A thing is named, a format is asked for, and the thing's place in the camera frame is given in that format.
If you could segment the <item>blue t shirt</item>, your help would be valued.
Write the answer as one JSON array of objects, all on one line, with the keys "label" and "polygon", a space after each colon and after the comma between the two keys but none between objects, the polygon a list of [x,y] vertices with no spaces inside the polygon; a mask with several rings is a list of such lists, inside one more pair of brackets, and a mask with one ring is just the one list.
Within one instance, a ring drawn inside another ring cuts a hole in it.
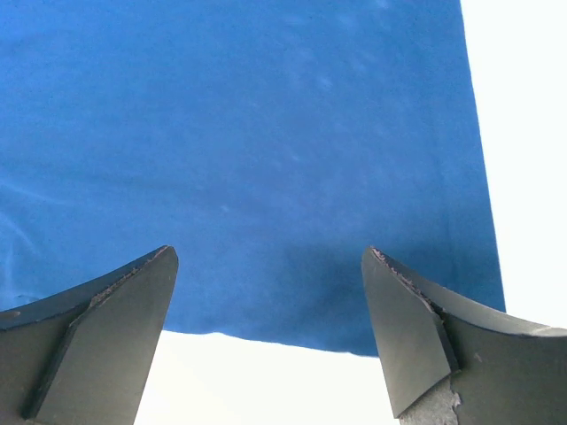
[{"label": "blue t shirt", "polygon": [[166,327],[373,356],[368,246],[505,307],[457,1],[4,1],[1,307],[162,245]]}]

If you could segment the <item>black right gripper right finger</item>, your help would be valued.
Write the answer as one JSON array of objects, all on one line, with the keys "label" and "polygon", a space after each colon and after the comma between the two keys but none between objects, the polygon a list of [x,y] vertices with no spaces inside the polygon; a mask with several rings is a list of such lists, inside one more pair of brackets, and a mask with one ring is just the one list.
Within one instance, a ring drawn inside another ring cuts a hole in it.
[{"label": "black right gripper right finger", "polygon": [[566,332],[430,282],[376,248],[363,285],[402,424],[563,424]]}]

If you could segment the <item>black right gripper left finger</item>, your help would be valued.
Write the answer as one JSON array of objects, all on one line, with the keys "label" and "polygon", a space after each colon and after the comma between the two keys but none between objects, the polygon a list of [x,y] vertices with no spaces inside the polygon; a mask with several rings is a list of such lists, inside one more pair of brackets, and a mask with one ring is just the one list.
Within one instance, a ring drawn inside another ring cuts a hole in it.
[{"label": "black right gripper left finger", "polygon": [[2,424],[134,423],[178,265],[173,247],[159,247],[3,311]]}]

